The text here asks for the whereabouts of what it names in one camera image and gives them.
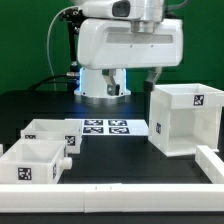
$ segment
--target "green background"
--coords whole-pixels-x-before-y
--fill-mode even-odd
[[[53,17],[70,5],[69,0],[0,1],[0,93],[25,90],[50,76],[46,57],[48,27]],[[186,8],[176,11],[184,23],[184,58],[178,67],[165,68],[159,83],[200,82],[224,89],[223,9],[223,0],[192,0]],[[53,29],[51,56],[56,74],[69,70],[65,22],[57,22]],[[146,70],[129,70],[128,88],[142,91],[145,78]]]

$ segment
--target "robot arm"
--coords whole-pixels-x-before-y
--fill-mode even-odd
[[[88,69],[177,66],[181,20],[163,20],[164,0],[86,0],[78,60]]]
[[[76,96],[97,102],[123,98],[130,95],[126,68],[161,68],[180,63],[182,21],[163,19],[165,0],[73,2],[73,14],[85,18],[79,27],[78,61],[83,68]]]

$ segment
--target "black tabletop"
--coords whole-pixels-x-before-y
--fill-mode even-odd
[[[77,102],[67,92],[12,91],[0,95],[0,144],[4,151],[19,138],[32,119],[144,119],[142,93],[127,103],[97,106]],[[224,121],[218,154],[223,157]],[[201,183],[211,184],[194,156],[167,158],[141,136],[83,136],[80,155],[64,172],[66,183]],[[0,223],[223,223],[224,213],[96,213],[0,214]]]

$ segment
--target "white panel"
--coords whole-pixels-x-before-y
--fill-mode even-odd
[[[108,211],[224,211],[224,187],[222,184],[0,186],[0,212]]]
[[[195,160],[213,184],[224,184],[224,163],[208,146],[197,147]]]

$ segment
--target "white bin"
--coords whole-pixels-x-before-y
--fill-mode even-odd
[[[20,139],[0,158],[0,184],[56,184],[71,169],[66,141]]]
[[[66,140],[67,152],[79,154],[82,141],[82,121],[34,119],[21,131],[21,138]]]
[[[156,85],[151,93],[149,141],[166,156],[217,149],[224,92],[201,84]]]

